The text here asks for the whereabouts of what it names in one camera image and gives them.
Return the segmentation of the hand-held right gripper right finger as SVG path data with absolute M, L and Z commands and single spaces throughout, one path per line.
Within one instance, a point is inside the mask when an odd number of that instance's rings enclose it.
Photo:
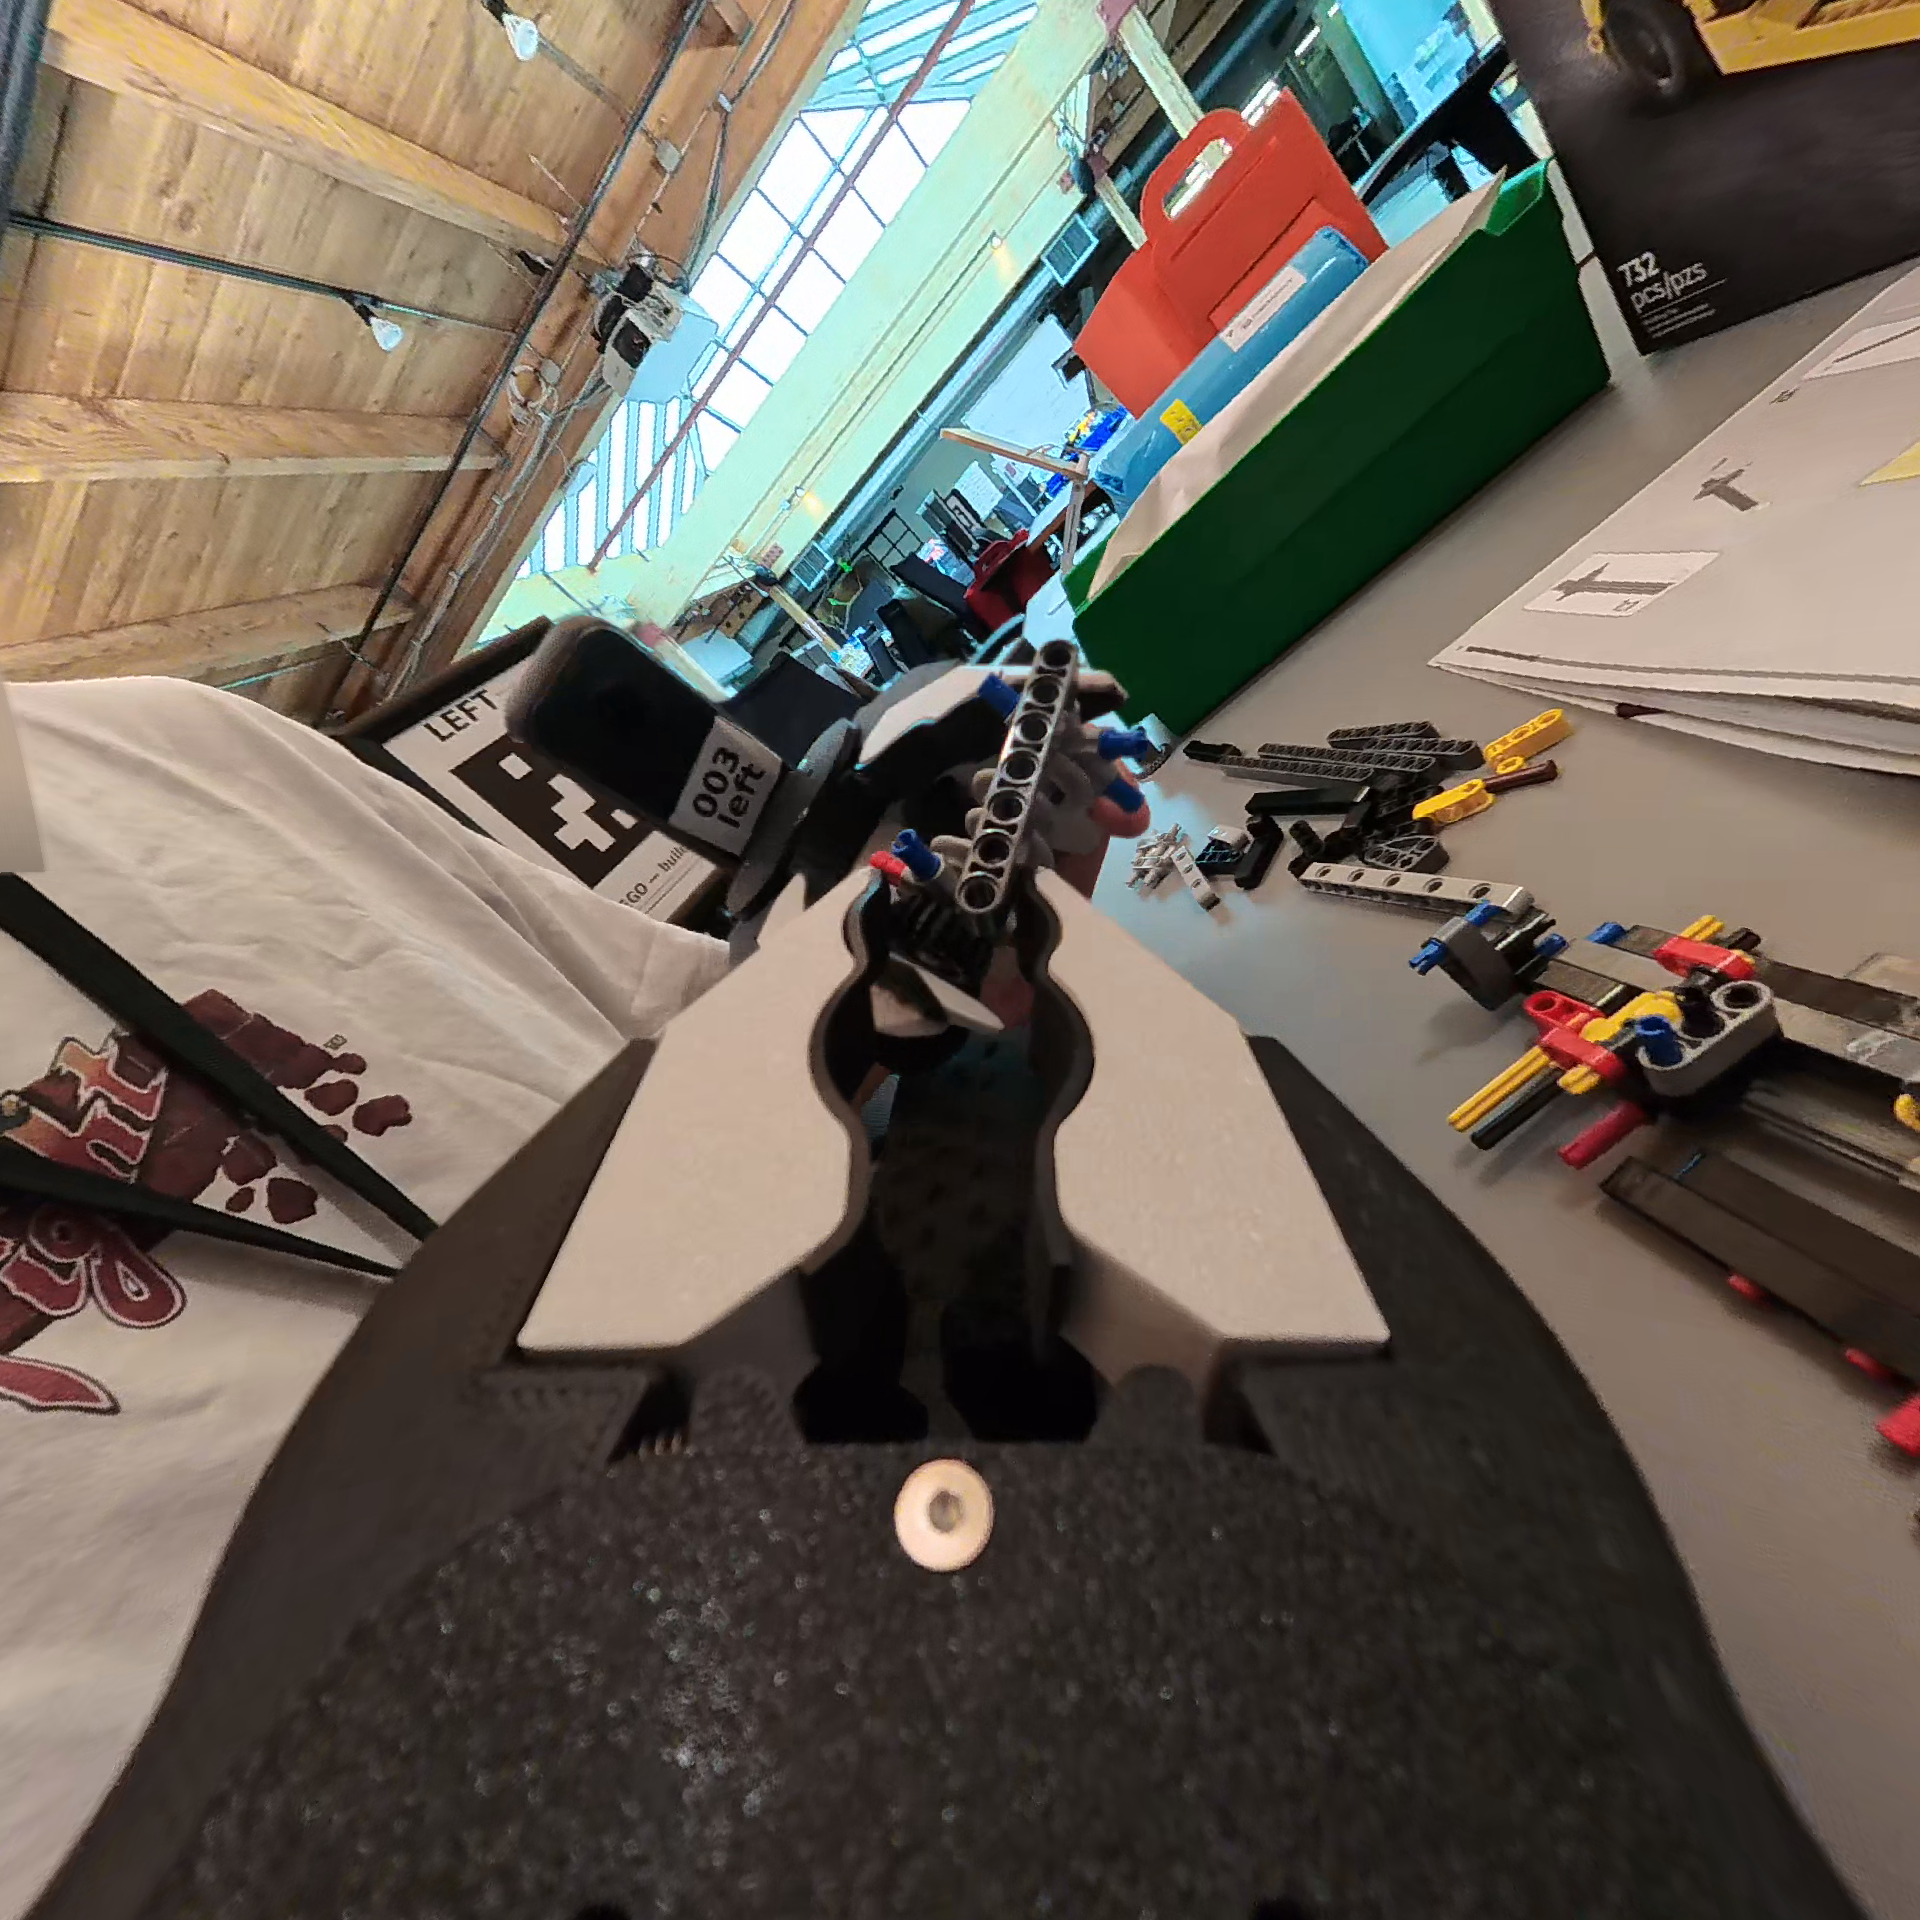
M 1258 1038 L 1073 884 L 1037 875 L 1031 906 L 1037 1018 L 1065 1021 L 1065 1111 L 1045 1144 L 1065 1347 L 1101 1377 L 1378 1358 L 1390 1324 Z

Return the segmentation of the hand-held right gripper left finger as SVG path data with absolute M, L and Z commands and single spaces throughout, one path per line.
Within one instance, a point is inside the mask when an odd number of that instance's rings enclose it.
M 529 1363 L 813 1370 L 802 1279 L 847 1246 L 873 1150 L 824 1077 L 824 1018 L 862 980 L 873 875 L 685 1005 L 519 1324 Z

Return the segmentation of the dark grey lego beam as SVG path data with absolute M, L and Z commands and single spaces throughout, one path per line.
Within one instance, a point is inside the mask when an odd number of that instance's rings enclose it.
M 1010 901 L 1056 750 L 1077 741 L 1077 665 L 1077 644 L 1056 636 L 1031 655 L 1024 688 L 1007 673 L 979 680 L 979 699 L 1007 718 L 989 796 L 979 806 L 965 865 L 956 875 L 956 911 L 979 924 L 989 924 Z

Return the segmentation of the grey lego connector blue pins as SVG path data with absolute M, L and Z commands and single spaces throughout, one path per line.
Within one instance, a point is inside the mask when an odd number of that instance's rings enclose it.
M 1028 665 L 989 667 L 979 699 L 989 699 L 1007 718 L 1017 715 L 1017 699 L 1028 693 Z M 1117 718 L 1130 688 L 1110 667 L 1084 667 L 1065 718 L 1045 761 L 1045 796 L 1110 796 L 1117 784 L 1135 784 L 1167 761 L 1167 741 L 1146 728 Z M 989 796 L 989 767 L 970 769 L 970 806 Z

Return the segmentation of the grey lego shock absorber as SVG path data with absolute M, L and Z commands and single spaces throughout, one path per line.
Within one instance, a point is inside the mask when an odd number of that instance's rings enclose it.
M 965 806 L 918 806 L 887 848 L 891 868 L 891 958 L 910 958 L 927 980 L 950 980 L 979 1000 L 991 1021 L 1024 1026 L 1045 980 L 1045 893 L 1037 875 L 1056 875 L 1056 893 L 1096 901 L 1105 848 L 1150 833 L 1150 806 L 1135 784 L 1117 784 L 1110 796 L 1037 806 L 1007 911 L 979 924 L 956 911 L 956 875 L 979 825 L 970 777 L 943 777 Z

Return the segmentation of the small light grey lego connector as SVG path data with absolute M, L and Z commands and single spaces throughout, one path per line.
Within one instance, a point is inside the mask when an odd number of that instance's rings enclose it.
M 1202 911 L 1224 906 L 1182 825 L 1135 840 L 1130 886 L 1150 901 L 1162 884 L 1182 884 Z

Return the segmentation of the pile of black lego beams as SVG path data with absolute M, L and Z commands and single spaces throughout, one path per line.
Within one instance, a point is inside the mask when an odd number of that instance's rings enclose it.
M 1373 868 L 1436 875 L 1449 865 L 1442 833 L 1416 825 L 1415 809 L 1442 796 L 1449 777 L 1480 777 L 1485 750 L 1442 736 L 1427 718 L 1352 728 L 1331 741 L 1182 741 L 1182 761 L 1248 784 L 1245 855 L 1290 859 L 1357 859 Z

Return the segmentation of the lego instruction booklet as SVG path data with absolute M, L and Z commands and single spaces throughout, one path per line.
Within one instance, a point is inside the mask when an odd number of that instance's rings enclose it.
M 1436 667 L 1752 756 L 1920 769 L 1920 268 Z

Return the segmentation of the black lego set box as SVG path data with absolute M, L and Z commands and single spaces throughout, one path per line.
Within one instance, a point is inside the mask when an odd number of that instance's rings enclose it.
M 1494 0 L 1642 349 L 1920 252 L 1916 0 Z

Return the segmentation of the workshop shelves with equipment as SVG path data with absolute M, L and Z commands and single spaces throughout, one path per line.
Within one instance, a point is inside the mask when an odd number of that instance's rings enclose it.
M 844 680 L 891 673 L 935 646 L 1017 626 L 1073 564 L 1101 485 L 1084 451 L 943 430 L 950 480 L 887 490 L 862 542 L 813 542 L 794 564 L 733 564 L 726 629 L 802 636 Z

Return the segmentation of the black framed marker sign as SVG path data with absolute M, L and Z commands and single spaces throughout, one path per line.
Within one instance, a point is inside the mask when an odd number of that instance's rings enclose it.
M 480 838 L 633 906 L 664 924 L 714 924 L 722 865 L 593 791 L 551 756 L 514 741 L 508 699 L 526 665 L 459 667 L 445 693 L 414 699 L 397 718 L 371 718 L 342 741 L 374 769 L 438 796 Z

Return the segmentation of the white printed t-shirt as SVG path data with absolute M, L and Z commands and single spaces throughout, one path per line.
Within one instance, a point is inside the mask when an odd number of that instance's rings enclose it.
M 34 886 L 445 1223 L 726 941 L 465 833 L 188 680 L 9 688 Z M 4 1137 L 383 1266 L 414 1236 L 4 938 Z M 211 1571 L 382 1279 L 4 1202 L 0 1904 L 29 1915 L 143 1733 Z

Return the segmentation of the partly built Technic model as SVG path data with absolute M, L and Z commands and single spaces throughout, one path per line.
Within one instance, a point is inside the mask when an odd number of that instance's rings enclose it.
M 1604 923 L 1507 1010 L 1532 1049 L 1448 1125 L 1503 1150 L 1591 1105 L 1557 1160 L 1885 1385 L 1881 1447 L 1916 1460 L 1916 965 L 1833 977 L 1715 915 Z

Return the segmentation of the skylight window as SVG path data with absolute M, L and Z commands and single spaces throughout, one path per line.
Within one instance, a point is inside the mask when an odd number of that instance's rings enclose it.
M 602 542 L 615 557 L 672 542 L 1031 18 L 1024 0 L 862 11 L 733 221 L 702 241 L 680 321 L 690 368 L 672 394 L 633 387 L 514 580 L 593 564 Z

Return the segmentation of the red plastic case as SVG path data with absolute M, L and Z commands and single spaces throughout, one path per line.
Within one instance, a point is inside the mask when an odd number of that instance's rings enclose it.
M 1382 252 L 1357 182 L 1285 91 L 1258 124 L 1207 112 L 1146 180 L 1146 247 L 1117 268 L 1073 349 L 1146 414 L 1319 234 Z

